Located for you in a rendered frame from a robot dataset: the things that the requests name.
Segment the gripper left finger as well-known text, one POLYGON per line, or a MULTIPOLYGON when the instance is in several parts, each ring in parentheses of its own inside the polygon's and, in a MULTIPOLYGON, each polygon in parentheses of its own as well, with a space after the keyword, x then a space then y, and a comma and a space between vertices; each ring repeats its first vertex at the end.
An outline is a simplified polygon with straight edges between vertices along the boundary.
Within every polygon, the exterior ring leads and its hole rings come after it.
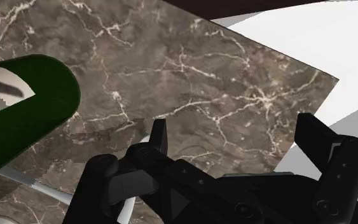
POLYGON ((62 224, 125 224, 140 197, 164 224, 219 224, 217 202, 201 195, 212 177, 185 160, 167 155, 167 124, 156 119, 145 143, 125 156, 92 157, 85 165, 62 224))

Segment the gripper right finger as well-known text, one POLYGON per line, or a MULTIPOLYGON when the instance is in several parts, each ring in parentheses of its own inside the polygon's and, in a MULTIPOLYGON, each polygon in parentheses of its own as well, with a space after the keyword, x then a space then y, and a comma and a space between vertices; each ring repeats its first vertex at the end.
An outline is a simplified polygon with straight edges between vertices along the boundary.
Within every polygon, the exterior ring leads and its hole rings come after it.
POLYGON ((358 137, 300 113, 294 141, 321 172, 312 201, 318 224, 358 224, 358 137))

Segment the white thin-rimmed dish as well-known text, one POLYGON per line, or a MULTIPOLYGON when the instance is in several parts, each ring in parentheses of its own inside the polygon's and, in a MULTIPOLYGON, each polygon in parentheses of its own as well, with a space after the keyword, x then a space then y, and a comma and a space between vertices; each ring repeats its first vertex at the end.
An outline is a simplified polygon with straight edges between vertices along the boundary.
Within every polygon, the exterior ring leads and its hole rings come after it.
MULTIPOLYGON (((34 178, 26 176, 24 173, 13 169, 8 166, 4 166, 0 169, 0 176, 12 179, 21 184, 25 184, 41 193, 53 197, 54 199, 69 205, 72 200, 72 194, 62 192, 58 189, 44 185, 34 178)), ((135 197, 129 198, 125 201, 123 209, 120 211, 118 216, 119 224, 129 224, 130 217, 132 215, 135 204, 135 197)))

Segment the dark green cup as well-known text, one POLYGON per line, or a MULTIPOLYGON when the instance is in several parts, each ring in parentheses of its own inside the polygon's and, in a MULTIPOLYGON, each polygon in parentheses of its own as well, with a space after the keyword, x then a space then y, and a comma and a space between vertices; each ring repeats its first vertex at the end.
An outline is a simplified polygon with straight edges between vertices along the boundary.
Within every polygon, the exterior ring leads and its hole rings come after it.
POLYGON ((0 111, 0 168, 18 157, 76 112, 80 89, 71 70, 51 56, 32 54, 0 61, 34 91, 0 111))

